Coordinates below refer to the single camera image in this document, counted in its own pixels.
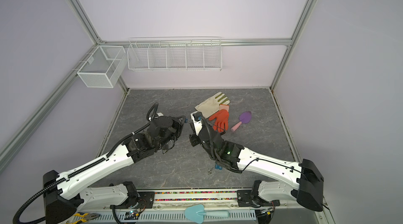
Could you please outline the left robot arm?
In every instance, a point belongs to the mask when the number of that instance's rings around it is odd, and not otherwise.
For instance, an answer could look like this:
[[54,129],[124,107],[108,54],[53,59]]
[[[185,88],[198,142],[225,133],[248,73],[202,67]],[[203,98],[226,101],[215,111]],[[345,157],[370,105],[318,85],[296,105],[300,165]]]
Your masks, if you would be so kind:
[[90,185],[158,151],[165,153],[172,149],[182,133],[186,117],[158,115],[157,109],[158,103],[154,103],[147,113],[147,124],[120,139],[106,154],[63,173],[52,170],[45,174],[43,189],[23,203],[12,222],[20,224],[23,212],[39,197],[44,199],[45,216],[33,223],[63,222],[85,205],[80,193]]

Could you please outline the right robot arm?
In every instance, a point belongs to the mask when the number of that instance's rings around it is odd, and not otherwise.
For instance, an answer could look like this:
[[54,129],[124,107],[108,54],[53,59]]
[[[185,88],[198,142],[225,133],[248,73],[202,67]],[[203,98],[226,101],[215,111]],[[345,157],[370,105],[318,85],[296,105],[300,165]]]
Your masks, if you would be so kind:
[[254,183],[251,198],[259,206],[274,200],[294,200],[306,209],[323,211],[324,177],[311,160],[299,163],[264,156],[224,140],[221,133],[205,121],[192,122],[191,128],[191,144],[201,145],[218,166],[233,173],[250,171],[279,181],[277,188],[269,187],[264,181]]

